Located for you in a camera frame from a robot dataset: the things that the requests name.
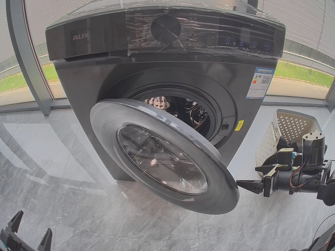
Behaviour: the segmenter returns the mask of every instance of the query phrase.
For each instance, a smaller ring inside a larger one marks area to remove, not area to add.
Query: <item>energy label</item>
[[[246,98],[264,98],[275,69],[256,67]]]

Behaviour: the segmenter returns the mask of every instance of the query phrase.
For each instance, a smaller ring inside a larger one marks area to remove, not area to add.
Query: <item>control panel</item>
[[[243,51],[281,56],[285,28],[256,16],[195,9],[126,12],[128,49]]]
[[[218,46],[242,48],[249,52],[272,53],[276,28],[238,15],[222,15],[219,19]]]

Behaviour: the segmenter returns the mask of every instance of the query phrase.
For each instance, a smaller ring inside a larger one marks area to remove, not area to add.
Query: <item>aux logo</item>
[[[87,37],[90,37],[90,35],[88,33],[83,33],[82,35],[74,36],[72,41],[87,38]]]

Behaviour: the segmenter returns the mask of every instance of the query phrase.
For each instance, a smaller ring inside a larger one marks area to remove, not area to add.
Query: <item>qr code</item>
[[[267,85],[268,83],[270,83],[271,77],[272,76],[268,76],[268,75],[263,76],[261,84],[266,84]]]

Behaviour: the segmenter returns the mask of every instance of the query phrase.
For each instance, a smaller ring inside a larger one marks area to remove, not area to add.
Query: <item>road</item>
[[[65,93],[60,83],[50,84],[50,88],[55,98],[64,98]],[[0,105],[9,105],[35,101],[28,87],[17,88],[0,93]]]
[[[274,77],[267,95],[297,96],[324,99],[329,87],[312,85],[307,82],[282,77]]]

